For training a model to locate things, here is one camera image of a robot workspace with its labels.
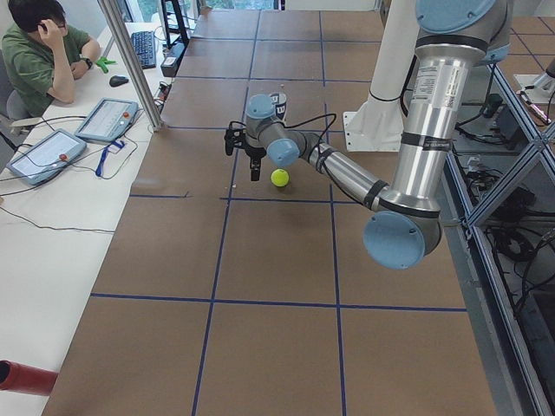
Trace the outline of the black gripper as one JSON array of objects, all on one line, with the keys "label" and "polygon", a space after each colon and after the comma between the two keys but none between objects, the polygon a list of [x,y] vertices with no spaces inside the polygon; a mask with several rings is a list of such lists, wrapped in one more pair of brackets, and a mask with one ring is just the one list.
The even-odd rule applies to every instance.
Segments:
[{"label": "black gripper", "polygon": [[251,181],[259,181],[261,172],[261,159],[265,157],[265,149],[258,142],[252,144],[244,139],[244,149],[250,159]]}]

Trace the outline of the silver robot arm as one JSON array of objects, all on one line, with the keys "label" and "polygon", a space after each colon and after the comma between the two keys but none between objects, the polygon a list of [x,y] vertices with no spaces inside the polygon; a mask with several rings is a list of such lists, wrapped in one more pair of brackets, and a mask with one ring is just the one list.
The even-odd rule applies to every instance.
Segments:
[{"label": "silver robot arm", "polygon": [[262,158],[279,167],[298,159],[328,176],[347,196],[374,212],[363,234],[369,255],[390,269],[418,264],[441,240],[435,192],[452,147],[470,69],[502,60],[509,47],[509,1],[419,1],[415,57],[419,63],[404,122],[395,176],[386,183],[315,133],[290,129],[271,98],[252,96],[245,126],[227,132],[225,149],[241,148],[258,179]]}]

